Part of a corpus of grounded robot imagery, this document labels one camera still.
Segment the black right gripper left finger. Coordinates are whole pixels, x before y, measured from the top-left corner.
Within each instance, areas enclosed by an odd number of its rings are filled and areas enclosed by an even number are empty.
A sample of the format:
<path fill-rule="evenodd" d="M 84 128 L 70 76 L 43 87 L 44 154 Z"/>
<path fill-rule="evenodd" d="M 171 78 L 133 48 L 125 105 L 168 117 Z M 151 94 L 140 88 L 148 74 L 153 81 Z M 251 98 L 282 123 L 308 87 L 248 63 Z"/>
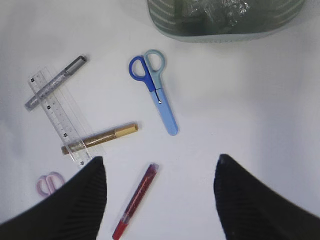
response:
<path fill-rule="evenodd" d="M 107 204 L 106 171 L 94 157 L 52 195 L 0 226 L 2 240 L 95 240 Z"/>

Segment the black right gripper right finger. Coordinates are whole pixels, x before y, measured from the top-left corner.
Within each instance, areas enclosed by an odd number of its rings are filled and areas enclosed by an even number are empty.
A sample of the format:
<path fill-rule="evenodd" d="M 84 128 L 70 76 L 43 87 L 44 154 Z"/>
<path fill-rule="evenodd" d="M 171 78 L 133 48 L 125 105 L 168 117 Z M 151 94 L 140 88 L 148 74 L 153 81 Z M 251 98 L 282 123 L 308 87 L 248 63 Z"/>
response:
<path fill-rule="evenodd" d="M 215 206 L 228 240 L 318 240 L 320 218 L 266 186 L 228 154 L 213 180 Z"/>

